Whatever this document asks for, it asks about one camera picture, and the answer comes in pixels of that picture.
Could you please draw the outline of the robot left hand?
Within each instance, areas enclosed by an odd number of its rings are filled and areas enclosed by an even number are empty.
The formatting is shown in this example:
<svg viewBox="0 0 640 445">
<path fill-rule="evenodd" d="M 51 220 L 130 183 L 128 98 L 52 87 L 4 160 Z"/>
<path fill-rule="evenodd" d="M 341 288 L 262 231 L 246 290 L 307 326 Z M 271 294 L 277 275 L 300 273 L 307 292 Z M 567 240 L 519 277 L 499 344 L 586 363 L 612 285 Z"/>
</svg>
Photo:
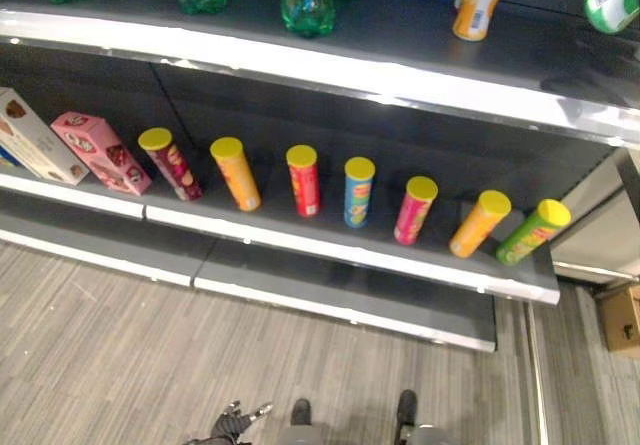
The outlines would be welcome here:
<svg viewBox="0 0 640 445">
<path fill-rule="evenodd" d="M 266 417 L 273 410 L 268 401 L 248 413 L 241 411 L 241 402 L 232 401 L 216 419 L 210 441 L 213 444 L 238 444 L 240 436 L 256 421 Z"/>
</svg>

